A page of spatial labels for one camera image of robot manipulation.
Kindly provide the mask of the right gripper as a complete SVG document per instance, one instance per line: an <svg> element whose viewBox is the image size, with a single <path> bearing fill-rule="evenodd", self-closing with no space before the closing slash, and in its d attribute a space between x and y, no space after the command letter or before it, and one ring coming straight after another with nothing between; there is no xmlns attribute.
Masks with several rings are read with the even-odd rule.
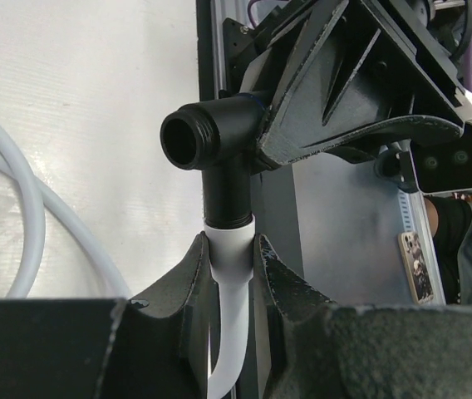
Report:
<svg viewBox="0 0 472 399"><path fill-rule="evenodd" d="M257 37L256 87L273 94L253 173L321 153L359 164L393 142L464 133L456 67L407 1L291 1Z"/></svg>

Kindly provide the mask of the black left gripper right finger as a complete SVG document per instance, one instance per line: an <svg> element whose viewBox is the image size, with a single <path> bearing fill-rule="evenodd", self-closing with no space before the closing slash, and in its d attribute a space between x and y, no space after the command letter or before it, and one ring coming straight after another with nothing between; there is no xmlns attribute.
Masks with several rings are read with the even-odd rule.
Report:
<svg viewBox="0 0 472 399"><path fill-rule="evenodd" d="M472 398L472 307L342 306L253 242L263 398Z"/></svg>

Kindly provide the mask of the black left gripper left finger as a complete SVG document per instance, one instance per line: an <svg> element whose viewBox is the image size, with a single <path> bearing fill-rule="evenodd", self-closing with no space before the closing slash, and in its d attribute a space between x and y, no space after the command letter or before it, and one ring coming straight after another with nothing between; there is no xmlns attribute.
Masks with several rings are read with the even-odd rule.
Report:
<svg viewBox="0 0 472 399"><path fill-rule="evenodd" d="M130 299L0 299L0 398L206 397L208 255Z"/></svg>

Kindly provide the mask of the black T-shaped hose fitting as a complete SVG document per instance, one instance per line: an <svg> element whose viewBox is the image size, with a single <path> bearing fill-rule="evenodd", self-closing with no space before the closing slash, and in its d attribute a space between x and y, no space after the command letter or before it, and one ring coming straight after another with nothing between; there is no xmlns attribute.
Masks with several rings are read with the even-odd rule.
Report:
<svg viewBox="0 0 472 399"><path fill-rule="evenodd" d="M160 127L168 161L202 173L204 221L215 229L237 229L252 221L249 147L267 102L260 92L181 106Z"/></svg>

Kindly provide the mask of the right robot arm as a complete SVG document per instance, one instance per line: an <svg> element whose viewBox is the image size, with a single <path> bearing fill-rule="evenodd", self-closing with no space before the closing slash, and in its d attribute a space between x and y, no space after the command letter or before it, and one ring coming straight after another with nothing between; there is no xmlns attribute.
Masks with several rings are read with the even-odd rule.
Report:
<svg viewBox="0 0 472 399"><path fill-rule="evenodd" d="M224 32L229 90L266 96L253 172L320 154L373 162L397 144L415 190L472 188L472 93L407 1L292 1ZM254 256L262 398L472 398L472 306L341 305L264 235Z"/></svg>

